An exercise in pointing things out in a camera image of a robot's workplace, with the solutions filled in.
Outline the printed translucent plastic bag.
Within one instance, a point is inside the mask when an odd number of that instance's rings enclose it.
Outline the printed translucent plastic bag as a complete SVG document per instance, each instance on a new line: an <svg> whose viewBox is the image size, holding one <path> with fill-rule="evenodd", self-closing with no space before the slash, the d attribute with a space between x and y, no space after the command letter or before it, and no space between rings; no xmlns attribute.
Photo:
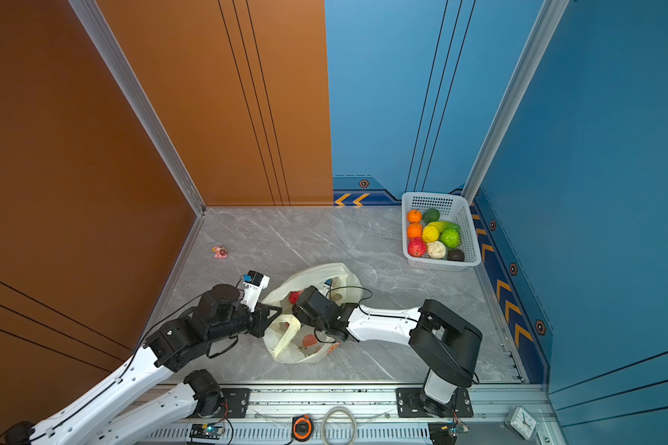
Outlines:
<svg viewBox="0 0 668 445"><path fill-rule="evenodd" d="M293 292L314 287L323 297L341 308L358 303L363 289L358 277L344 263L326 263L294 274L276 289L267 292L262 304L282 309L282 314L265 330L263 342L272 358L284 365L317 363L342 343L327 334L315 315L300 313L291 298Z"/></svg>

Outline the red peach fruit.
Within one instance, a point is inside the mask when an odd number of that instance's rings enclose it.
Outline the red peach fruit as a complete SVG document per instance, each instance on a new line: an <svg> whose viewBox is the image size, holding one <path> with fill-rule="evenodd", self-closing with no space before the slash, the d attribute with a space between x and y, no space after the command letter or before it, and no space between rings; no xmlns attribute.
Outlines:
<svg viewBox="0 0 668 445"><path fill-rule="evenodd" d="M289 293L289 295L288 295L288 301L289 301L289 303L292 304L292 305L295 305L295 304L297 303L297 301L298 301L298 299L300 298L301 295L302 295L302 292L301 292L301 291L292 291L292 292Z"/></svg>

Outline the red apple fruit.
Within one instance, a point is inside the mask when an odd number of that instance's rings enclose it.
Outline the red apple fruit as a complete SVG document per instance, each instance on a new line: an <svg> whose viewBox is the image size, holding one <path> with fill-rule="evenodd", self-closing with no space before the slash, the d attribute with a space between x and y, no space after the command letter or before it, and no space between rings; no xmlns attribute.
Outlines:
<svg viewBox="0 0 668 445"><path fill-rule="evenodd" d="M428 246L421 237L411 237L408 239L407 253L411 257L420 258L426 255Z"/></svg>

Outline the orange tangerine fruit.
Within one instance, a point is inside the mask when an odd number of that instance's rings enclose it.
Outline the orange tangerine fruit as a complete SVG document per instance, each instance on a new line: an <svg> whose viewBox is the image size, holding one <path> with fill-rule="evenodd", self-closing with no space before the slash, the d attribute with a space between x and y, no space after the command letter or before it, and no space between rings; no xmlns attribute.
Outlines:
<svg viewBox="0 0 668 445"><path fill-rule="evenodd" d="M412 222L412 224L408 224L406 229L406 235L408 239L422 237L422 232L423 226L418 222Z"/></svg>

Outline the cream white fruit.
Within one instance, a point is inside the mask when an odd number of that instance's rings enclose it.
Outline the cream white fruit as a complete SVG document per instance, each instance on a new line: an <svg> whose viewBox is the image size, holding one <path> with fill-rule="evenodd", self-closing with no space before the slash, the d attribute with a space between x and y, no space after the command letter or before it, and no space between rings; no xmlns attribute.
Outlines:
<svg viewBox="0 0 668 445"><path fill-rule="evenodd" d="M433 260L442 260L447 256L447 247L441 241L432 241L427 244L427 255Z"/></svg>

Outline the yellow lemon fruit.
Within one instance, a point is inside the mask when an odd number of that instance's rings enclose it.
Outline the yellow lemon fruit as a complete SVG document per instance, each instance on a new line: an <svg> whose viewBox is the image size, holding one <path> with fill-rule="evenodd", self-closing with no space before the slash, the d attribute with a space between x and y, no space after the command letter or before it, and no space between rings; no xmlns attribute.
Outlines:
<svg viewBox="0 0 668 445"><path fill-rule="evenodd" d="M428 224L423 228L421 233L421 239L426 244L438 241L439 238L440 238L440 230L433 224Z"/></svg>

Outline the yellow green mango fruit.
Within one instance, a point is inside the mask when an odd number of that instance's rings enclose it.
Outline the yellow green mango fruit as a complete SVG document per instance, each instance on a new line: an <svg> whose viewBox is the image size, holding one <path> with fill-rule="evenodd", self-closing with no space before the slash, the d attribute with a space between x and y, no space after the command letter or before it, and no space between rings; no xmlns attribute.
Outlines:
<svg viewBox="0 0 668 445"><path fill-rule="evenodd" d="M447 222L447 221L431 222L430 224L428 224L428 226L434 227L441 234L446 230L460 231L460 226L458 224L455 224L454 222Z"/></svg>

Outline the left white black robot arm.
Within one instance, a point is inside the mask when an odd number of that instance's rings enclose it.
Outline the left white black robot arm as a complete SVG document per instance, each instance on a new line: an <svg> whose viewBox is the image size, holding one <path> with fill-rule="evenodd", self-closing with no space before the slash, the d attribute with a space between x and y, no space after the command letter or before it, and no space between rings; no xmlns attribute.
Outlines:
<svg viewBox="0 0 668 445"><path fill-rule="evenodd" d="M237 301L191 307L161 324L119 369L52 417L23 421L0 434L0 444L85 444L137 397L188 363L211 354L211 346L241 335L263 337L282 309L258 303L251 310Z"/></svg>

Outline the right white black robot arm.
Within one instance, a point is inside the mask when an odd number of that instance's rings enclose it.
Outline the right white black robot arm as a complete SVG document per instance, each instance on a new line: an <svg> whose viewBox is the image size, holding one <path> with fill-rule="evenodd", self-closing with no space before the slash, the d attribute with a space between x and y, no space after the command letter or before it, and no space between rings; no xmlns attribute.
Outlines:
<svg viewBox="0 0 668 445"><path fill-rule="evenodd" d="M405 345L429 367L411 404L413 415L473 416L468 389L479 382L475 373L482 332L437 300L419 308L382 310L358 303L339 306L319 294L300 298L293 313L303 324L339 342L382 341Z"/></svg>

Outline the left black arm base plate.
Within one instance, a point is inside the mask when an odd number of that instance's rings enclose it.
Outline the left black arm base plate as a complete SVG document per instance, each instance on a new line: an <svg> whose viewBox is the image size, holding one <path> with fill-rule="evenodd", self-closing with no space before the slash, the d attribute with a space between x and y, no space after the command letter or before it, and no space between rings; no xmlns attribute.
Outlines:
<svg viewBox="0 0 668 445"><path fill-rule="evenodd" d="M252 391L244 388L225 388L207 395L198 403L194 415L204 419L246 417Z"/></svg>

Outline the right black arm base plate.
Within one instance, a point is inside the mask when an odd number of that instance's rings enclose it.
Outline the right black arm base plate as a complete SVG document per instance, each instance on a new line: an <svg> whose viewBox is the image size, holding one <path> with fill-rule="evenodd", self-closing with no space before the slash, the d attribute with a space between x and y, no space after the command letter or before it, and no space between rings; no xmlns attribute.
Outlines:
<svg viewBox="0 0 668 445"><path fill-rule="evenodd" d="M436 402L423 388L399 388L395 391L398 416L401 418L440 417L471 418L474 415L469 391L455 387L447 403Z"/></svg>

